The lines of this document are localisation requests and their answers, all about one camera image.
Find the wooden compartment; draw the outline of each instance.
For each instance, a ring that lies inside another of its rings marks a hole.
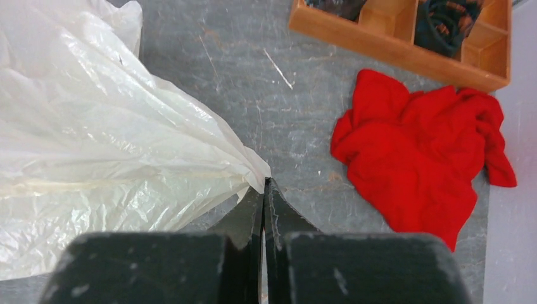
[[[509,84],[511,0],[485,1],[454,58],[414,45],[419,1],[368,0],[353,22],[294,0],[289,28],[447,84],[485,92]]]

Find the white plastic bag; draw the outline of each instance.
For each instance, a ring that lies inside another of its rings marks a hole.
[[[0,1],[0,279],[50,271],[89,231],[176,231],[269,166],[137,59],[142,11]]]

